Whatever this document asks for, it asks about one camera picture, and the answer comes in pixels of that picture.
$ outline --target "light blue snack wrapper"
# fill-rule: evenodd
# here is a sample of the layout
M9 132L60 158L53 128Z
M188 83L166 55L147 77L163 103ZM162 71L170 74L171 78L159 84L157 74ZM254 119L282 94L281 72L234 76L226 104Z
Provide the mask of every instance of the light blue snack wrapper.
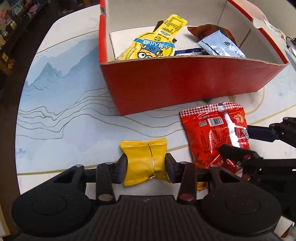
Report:
M246 58L244 53L220 30L203 38L198 44L210 55Z

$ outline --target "yellow snack package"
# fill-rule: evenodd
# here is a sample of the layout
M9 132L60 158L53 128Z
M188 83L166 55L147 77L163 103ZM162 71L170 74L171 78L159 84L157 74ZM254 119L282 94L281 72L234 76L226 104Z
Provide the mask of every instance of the yellow snack package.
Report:
M135 38L131 47L124 53L123 59L173 56L173 39L186 24L185 19L172 14L154 32L144 33Z
M165 170L167 140L121 141L120 148L128 158L125 186L142 183L152 177L169 182Z

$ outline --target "cartoon character print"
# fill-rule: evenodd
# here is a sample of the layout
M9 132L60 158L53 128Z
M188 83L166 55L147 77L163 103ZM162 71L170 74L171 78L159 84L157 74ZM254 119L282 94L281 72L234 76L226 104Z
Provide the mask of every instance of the cartoon character print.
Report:
M137 54L138 58L152 58L152 57L158 57L163 56L163 51L159 47L154 46L145 46L144 44L141 44L141 49Z
M240 113L236 114L233 118L237 121L237 123L244 122L244 117Z

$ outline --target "screw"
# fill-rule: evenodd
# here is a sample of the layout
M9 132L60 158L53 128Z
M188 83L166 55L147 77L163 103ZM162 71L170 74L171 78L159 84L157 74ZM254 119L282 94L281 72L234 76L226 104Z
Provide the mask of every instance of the screw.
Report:
M113 199L113 196L110 194L101 194L98 199L102 202L109 202Z
M190 193L184 193L180 195L180 199L186 202L194 200L194 196Z

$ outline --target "table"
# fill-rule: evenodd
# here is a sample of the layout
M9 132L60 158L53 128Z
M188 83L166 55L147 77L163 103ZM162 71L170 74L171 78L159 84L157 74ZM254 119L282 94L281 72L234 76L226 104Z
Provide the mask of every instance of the table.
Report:
M96 5L59 19L32 62L16 129L21 193L75 164L92 168L116 161L122 153L121 140L166 137L168 152L177 161L191 161L179 112L205 103L198 101L119 116L98 63L99 13L100 6ZM273 33L270 35L285 53L285 41ZM235 101L244 107L248 124L268 126L281 122L285 116L296 116L295 78L296 72L289 64L258 92L212 99L210 103ZM296 158L296 150L280 141L250 140L250 147L265 158ZM176 196L178 188L178 184L155 179L132 187L114 185L117 197ZM86 194L94 198L94 184L87 185Z

